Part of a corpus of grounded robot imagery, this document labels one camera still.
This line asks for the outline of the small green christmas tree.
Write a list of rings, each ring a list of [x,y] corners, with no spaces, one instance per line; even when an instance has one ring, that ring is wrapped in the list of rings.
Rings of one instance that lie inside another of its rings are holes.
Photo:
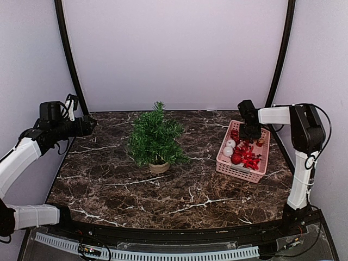
[[[152,111],[142,113],[133,122],[129,156],[139,167],[147,166],[155,174],[165,173],[171,165],[190,160],[177,142],[183,132],[180,123],[165,116],[165,104],[155,102]]]

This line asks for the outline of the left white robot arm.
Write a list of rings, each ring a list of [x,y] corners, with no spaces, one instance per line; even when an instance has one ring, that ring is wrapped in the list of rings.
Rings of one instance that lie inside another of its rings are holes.
[[[1,199],[33,162],[55,148],[60,141],[93,133],[97,121],[89,115],[75,117],[77,104],[75,95],[70,95],[65,103],[51,101],[40,104],[39,118],[34,127],[22,132],[17,144],[1,159]],[[65,237],[72,237],[77,232],[68,207],[1,203],[2,237],[8,237],[16,230],[43,225],[55,225]]]

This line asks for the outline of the black frame pole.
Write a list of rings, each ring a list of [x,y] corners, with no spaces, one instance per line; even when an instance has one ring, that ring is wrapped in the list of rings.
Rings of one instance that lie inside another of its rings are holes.
[[[54,0],[55,5],[55,13],[57,17],[58,27],[59,27],[59,33],[61,37],[61,43],[63,46],[64,54],[66,63],[69,69],[69,73],[71,76],[71,80],[73,83],[73,87],[75,90],[75,93],[77,97],[79,98],[80,107],[82,110],[83,115],[87,115],[89,113],[88,106],[86,104],[83,90],[79,81],[77,69],[74,63],[74,58],[72,54],[72,49],[70,45],[70,39],[68,35],[67,25],[66,25],[66,19],[64,14],[64,7],[63,7],[63,1],[61,0]]]
[[[277,58],[277,63],[274,70],[274,75],[271,81],[268,96],[265,102],[265,107],[271,107],[278,88],[278,84],[281,78],[281,73],[283,70],[283,65],[285,62],[285,57],[288,50],[291,29],[293,25],[294,13],[295,13],[296,0],[288,0],[287,11],[285,16],[283,34],[281,39],[281,44],[279,47],[279,53]]]

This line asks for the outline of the pink plastic basket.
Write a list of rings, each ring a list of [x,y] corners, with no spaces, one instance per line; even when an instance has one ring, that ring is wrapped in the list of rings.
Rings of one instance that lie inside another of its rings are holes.
[[[239,137],[241,122],[232,120],[216,156],[216,171],[248,182],[258,183],[266,174],[271,133],[262,128],[261,138]]]

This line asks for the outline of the red ball ornament cluster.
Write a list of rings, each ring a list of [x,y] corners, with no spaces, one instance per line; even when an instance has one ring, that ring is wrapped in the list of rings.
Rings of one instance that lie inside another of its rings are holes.
[[[262,160],[261,154],[255,154],[254,148],[262,147],[265,140],[242,140],[239,138],[239,132],[232,130],[230,137],[236,142],[234,153],[231,156],[231,162],[234,165],[243,164],[244,168],[259,170],[259,163]]]

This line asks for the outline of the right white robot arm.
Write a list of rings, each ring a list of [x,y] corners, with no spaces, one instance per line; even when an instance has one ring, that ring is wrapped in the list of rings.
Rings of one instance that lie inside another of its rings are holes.
[[[329,141],[318,113],[320,108],[300,103],[257,109],[251,100],[243,100],[238,109],[244,119],[239,127],[241,138],[259,139],[262,125],[290,126],[296,158],[293,184],[285,206],[294,211],[304,209],[309,205],[316,162]]]

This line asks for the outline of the right black frame pole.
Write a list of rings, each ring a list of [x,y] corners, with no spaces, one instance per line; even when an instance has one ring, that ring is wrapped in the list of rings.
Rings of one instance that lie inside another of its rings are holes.
[[[265,102],[265,107],[271,107],[278,88],[278,84],[281,78],[281,73],[283,70],[283,65],[285,62],[285,57],[288,50],[291,29],[293,25],[294,13],[295,13],[296,0],[288,0],[287,11],[285,16],[283,34],[281,39],[281,44],[279,47],[279,53],[277,58],[277,63],[274,70],[274,75],[271,81],[268,96]]]

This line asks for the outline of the left black frame pole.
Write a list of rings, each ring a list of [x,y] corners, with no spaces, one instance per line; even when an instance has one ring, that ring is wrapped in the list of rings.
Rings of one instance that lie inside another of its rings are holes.
[[[72,49],[70,45],[70,39],[68,35],[67,25],[66,25],[66,19],[64,14],[64,7],[63,7],[63,1],[61,0],[54,0],[55,5],[55,13],[57,17],[58,27],[59,27],[59,33],[61,37],[61,43],[63,46],[64,54],[66,63],[69,69],[69,73],[71,76],[71,80],[73,83],[73,87],[75,90],[75,93],[77,97],[79,98],[80,107],[82,110],[83,115],[87,115],[89,113],[88,106],[86,104],[83,90],[79,81],[77,69],[74,63],[74,58],[72,54]]]

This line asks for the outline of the white ball ornament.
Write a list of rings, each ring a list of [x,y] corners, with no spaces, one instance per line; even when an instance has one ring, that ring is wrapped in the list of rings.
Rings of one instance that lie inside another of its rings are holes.
[[[223,148],[222,152],[223,152],[223,155],[225,157],[231,157],[233,155],[233,153],[234,153],[234,147],[232,147],[232,146],[225,146]]]
[[[233,139],[228,139],[226,141],[226,146],[231,147],[231,148],[235,148],[236,147],[236,142]]]

